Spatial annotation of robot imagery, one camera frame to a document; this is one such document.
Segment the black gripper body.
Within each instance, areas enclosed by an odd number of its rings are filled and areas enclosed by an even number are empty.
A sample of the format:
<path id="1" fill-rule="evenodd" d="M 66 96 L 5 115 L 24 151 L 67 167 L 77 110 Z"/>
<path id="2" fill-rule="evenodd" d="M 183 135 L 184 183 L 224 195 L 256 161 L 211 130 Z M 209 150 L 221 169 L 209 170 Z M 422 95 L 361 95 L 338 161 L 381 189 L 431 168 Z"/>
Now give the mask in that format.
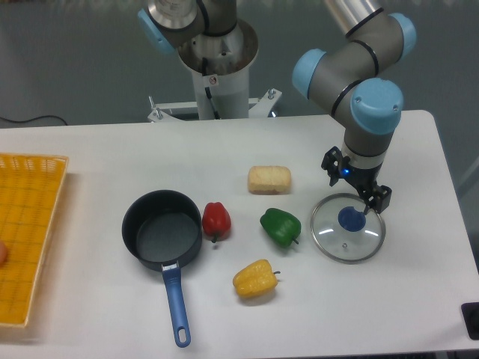
<path id="1" fill-rule="evenodd" d="M 341 179 L 346 180 L 356 191 L 373 191 L 381 166 L 356 168 L 350 164 L 340 166 Z"/>

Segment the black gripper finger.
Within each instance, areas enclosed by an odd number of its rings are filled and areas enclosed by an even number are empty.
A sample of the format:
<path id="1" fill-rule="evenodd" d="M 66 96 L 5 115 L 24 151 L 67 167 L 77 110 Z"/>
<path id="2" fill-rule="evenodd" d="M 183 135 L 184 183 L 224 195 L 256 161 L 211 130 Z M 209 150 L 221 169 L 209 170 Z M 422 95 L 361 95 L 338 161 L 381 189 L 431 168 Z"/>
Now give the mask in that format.
<path id="1" fill-rule="evenodd" d="M 342 153 L 337 147 L 331 148 L 328 152 L 325 153 L 321 168 L 325 170 L 329 176 L 329 185 L 334 186 L 341 176 L 341 161 Z"/>
<path id="2" fill-rule="evenodd" d="M 364 201 L 363 213 L 369 211 L 381 214 L 386 210 L 391 201 L 392 190 L 386 185 L 375 185 L 372 188 L 361 188 L 358 190 L 359 197 Z"/>

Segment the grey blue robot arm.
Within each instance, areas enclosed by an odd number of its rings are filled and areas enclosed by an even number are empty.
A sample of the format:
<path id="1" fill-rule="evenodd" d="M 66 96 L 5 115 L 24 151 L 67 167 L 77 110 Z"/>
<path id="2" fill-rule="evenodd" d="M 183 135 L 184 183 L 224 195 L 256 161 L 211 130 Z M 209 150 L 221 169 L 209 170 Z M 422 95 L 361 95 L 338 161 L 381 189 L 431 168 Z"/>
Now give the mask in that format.
<path id="1" fill-rule="evenodd" d="M 346 45 L 333 54 L 306 52 L 292 83 L 344 127 L 341 148 L 324 155 L 331 183 L 345 180 L 367 209 L 382 212 L 391 189 L 376 178 L 403 110 L 403 94 L 379 74 L 416 43 L 411 20 L 386 13 L 376 1 L 328 1 Z M 202 120 L 245 118 L 249 68 L 259 45 L 254 29 L 237 16 L 235 1 L 149 1 L 138 21 L 152 45 L 177 53 L 192 75 Z"/>

